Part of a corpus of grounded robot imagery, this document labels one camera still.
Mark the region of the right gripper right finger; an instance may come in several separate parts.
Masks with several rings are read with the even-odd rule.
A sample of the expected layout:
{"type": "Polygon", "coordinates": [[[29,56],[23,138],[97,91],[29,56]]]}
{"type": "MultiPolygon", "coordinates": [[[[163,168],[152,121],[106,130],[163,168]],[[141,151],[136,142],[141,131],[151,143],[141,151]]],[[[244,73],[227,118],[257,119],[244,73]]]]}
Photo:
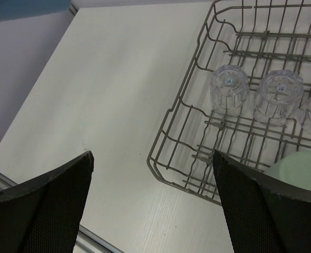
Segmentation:
{"type": "Polygon", "coordinates": [[[218,150],[212,166],[234,252],[311,252],[311,191],[218,150]]]}

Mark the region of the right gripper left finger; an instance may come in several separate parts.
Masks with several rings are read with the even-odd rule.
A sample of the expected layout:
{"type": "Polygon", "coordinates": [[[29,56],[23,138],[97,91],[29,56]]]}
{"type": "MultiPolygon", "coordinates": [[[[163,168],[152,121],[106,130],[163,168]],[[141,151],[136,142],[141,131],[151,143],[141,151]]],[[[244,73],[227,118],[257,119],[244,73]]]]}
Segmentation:
{"type": "Polygon", "coordinates": [[[94,156],[87,151],[66,164],[0,191],[0,252],[73,252],[75,243],[40,235],[58,208],[80,224],[88,196],[94,156]]]}

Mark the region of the green plastic cup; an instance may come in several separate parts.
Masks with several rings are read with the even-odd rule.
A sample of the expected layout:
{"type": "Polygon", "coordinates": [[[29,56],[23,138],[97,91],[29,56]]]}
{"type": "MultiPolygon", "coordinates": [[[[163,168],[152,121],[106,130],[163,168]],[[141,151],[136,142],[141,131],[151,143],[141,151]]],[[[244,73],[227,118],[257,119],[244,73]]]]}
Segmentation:
{"type": "Polygon", "coordinates": [[[273,164],[264,174],[311,191],[311,152],[292,153],[273,164]]]}

